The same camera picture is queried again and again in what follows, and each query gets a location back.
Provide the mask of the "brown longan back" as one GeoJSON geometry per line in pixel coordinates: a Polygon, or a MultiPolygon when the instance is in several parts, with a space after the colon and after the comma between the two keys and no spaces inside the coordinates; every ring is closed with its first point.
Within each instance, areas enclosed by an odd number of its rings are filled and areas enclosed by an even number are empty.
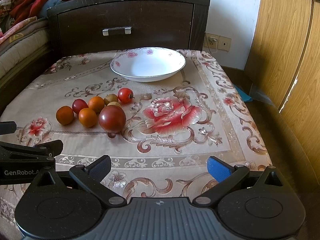
{"type": "Polygon", "coordinates": [[[111,102],[118,102],[118,97],[116,94],[108,94],[104,97],[104,103],[106,106],[111,102]]]}

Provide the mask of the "floral beige tablecloth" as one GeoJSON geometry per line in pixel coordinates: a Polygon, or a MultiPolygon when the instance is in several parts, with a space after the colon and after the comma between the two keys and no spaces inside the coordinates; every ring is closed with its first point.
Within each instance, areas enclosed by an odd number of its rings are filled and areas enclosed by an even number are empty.
{"type": "Polygon", "coordinates": [[[216,184],[207,172],[212,155],[251,170],[270,165],[249,110],[216,59],[204,51],[182,55],[182,70],[151,83],[114,73],[114,51],[60,59],[7,105],[1,120],[16,122],[17,131],[1,140],[35,146],[60,139],[59,171],[107,154],[112,169],[102,183],[125,199],[195,198],[216,184]],[[132,90],[134,98],[122,106],[121,133],[108,135],[99,125],[85,128],[78,119],[67,126],[57,122],[60,107],[122,88],[132,90]]]}

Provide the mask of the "brown longan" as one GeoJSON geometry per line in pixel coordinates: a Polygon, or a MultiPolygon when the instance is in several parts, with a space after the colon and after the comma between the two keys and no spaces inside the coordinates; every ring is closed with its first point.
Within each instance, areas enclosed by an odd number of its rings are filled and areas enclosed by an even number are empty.
{"type": "Polygon", "coordinates": [[[104,97],[104,103],[106,106],[111,102],[118,102],[118,97],[116,94],[108,94],[104,97]]]}
{"type": "Polygon", "coordinates": [[[121,107],[121,104],[119,102],[112,101],[107,106],[118,106],[118,107],[121,107]]]}

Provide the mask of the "wall power socket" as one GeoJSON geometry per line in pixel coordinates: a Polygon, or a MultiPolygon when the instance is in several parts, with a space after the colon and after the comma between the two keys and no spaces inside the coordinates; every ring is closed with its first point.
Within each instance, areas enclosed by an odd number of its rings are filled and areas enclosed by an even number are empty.
{"type": "Polygon", "coordinates": [[[232,39],[224,36],[206,33],[204,37],[204,47],[215,51],[229,51],[232,39]]]}

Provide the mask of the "blue garment on bed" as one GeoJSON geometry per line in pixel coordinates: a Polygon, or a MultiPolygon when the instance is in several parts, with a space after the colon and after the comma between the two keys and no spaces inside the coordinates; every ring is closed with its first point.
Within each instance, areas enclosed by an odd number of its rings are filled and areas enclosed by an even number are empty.
{"type": "Polygon", "coordinates": [[[62,4],[62,0],[48,0],[46,3],[44,3],[43,7],[41,8],[40,12],[38,13],[38,18],[44,18],[47,17],[47,10],[51,7],[57,6],[62,4]]]}

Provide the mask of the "red cherry tomato with stem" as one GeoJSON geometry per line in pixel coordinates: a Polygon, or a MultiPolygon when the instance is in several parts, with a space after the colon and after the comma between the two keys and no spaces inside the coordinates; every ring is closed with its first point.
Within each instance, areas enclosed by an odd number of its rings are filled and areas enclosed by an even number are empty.
{"type": "Polygon", "coordinates": [[[133,91],[129,88],[121,88],[118,91],[118,100],[121,103],[131,103],[134,98],[133,91]]]}

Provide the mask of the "brown longan front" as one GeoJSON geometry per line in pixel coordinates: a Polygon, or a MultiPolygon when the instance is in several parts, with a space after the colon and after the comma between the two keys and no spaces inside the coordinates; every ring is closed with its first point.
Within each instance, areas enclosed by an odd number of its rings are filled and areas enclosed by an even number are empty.
{"type": "Polygon", "coordinates": [[[121,107],[121,104],[119,102],[112,101],[107,106],[118,106],[118,107],[121,107]]]}

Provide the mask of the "orange tangerine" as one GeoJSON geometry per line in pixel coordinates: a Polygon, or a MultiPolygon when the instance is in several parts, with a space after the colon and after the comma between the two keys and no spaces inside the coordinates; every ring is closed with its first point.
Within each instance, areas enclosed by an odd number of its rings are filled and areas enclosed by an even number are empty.
{"type": "Polygon", "coordinates": [[[63,126],[70,124],[74,119],[73,110],[69,106],[60,107],[56,111],[56,119],[63,126]]]}
{"type": "Polygon", "coordinates": [[[90,128],[97,122],[97,114],[90,108],[83,108],[78,115],[79,121],[82,126],[90,128]]]}
{"type": "Polygon", "coordinates": [[[103,98],[94,96],[88,101],[88,107],[99,114],[105,107],[105,102],[103,98]]]}

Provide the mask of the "orange tangerine back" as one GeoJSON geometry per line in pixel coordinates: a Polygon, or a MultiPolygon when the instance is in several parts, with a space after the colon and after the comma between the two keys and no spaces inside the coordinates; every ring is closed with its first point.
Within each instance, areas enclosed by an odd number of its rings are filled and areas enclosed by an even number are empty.
{"type": "Polygon", "coordinates": [[[88,107],[99,114],[105,107],[105,102],[103,98],[94,96],[88,101],[88,107]]]}

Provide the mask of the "dark wooden nightstand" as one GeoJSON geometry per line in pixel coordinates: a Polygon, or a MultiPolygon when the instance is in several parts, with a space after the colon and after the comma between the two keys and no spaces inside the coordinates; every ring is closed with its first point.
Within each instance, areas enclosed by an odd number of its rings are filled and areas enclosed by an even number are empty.
{"type": "Polygon", "coordinates": [[[48,9],[61,56],[140,47],[201,50],[210,0],[71,0],[48,9]],[[132,27],[130,35],[103,29],[132,27]]]}

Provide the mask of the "large dark red tomato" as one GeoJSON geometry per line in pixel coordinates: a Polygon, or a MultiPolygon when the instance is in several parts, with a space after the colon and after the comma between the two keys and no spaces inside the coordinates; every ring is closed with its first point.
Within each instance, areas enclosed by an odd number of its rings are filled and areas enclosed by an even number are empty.
{"type": "Polygon", "coordinates": [[[126,115],[117,105],[105,106],[99,114],[100,127],[109,133],[119,133],[126,124],[126,115]]]}

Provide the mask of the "white floral bowl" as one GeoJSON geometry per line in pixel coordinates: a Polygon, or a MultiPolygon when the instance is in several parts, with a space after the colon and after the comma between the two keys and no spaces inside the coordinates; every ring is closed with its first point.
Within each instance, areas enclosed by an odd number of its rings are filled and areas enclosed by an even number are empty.
{"type": "Polygon", "coordinates": [[[185,57],[178,51],[144,47],[120,53],[111,61],[110,68],[131,81],[155,82],[175,75],[185,64],[185,57]]]}

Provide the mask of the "orange tangerine front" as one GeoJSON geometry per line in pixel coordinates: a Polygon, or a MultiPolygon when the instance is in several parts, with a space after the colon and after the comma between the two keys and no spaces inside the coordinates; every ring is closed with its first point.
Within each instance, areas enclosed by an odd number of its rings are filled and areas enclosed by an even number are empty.
{"type": "Polygon", "coordinates": [[[82,126],[90,128],[97,122],[97,114],[90,108],[83,108],[78,115],[79,121],[82,126]]]}

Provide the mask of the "dark red oval tomato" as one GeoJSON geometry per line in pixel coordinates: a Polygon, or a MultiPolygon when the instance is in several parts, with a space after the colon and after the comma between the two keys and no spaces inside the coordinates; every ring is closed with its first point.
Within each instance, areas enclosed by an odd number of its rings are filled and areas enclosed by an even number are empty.
{"type": "Polygon", "coordinates": [[[82,99],[76,99],[72,103],[73,112],[78,115],[80,111],[84,108],[88,108],[88,104],[82,99]]]}

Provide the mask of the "bed mattress with quilts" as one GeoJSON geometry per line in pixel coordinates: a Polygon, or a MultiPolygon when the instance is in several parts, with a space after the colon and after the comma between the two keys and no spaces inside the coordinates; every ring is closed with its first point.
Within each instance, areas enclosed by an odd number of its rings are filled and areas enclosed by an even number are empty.
{"type": "Polygon", "coordinates": [[[30,17],[15,24],[10,16],[17,0],[1,0],[1,77],[48,41],[47,17],[30,17]]]}

